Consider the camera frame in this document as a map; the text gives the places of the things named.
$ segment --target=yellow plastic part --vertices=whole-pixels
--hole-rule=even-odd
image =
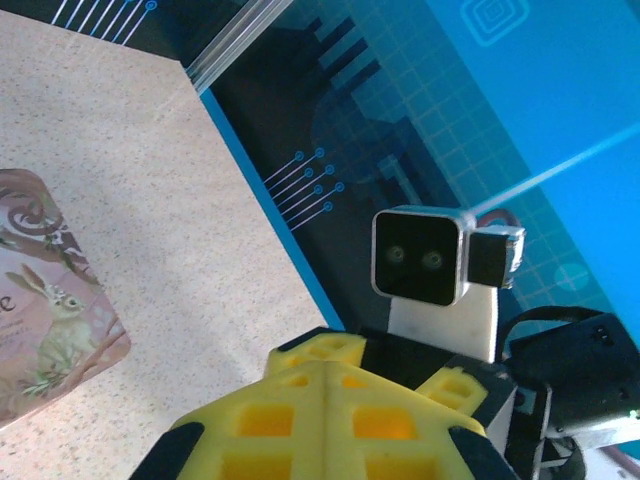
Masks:
[[[178,480],[473,480],[448,429],[482,426],[340,362],[309,361],[180,419],[204,433]]]
[[[486,388],[461,367],[443,367],[420,385],[416,392],[471,416],[489,395]]]
[[[343,362],[356,367],[362,362],[367,340],[351,333],[321,333],[287,352],[269,352],[264,377],[311,360]]]

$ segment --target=table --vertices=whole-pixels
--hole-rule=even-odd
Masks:
[[[0,168],[50,188],[129,355],[0,432],[0,479],[124,479],[323,324],[179,63],[0,12]]]

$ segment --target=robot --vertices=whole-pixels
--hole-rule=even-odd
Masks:
[[[584,479],[583,449],[640,438],[640,353],[614,315],[581,307],[499,330],[526,233],[505,219],[378,213],[388,331],[318,327],[275,348],[262,380],[179,419],[131,480]],[[506,354],[530,319],[566,325]]]

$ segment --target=blue circle dot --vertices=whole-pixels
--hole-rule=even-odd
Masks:
[[[577,292],[589,283],[589,271],[579,263],[564,263],[558,267],[553,279],[563,290]]]

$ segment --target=square icon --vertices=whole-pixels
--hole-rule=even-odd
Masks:
[[[462,20],[479,45],[488,47],[529,16],[527,0],[466,0],[460,7]]]

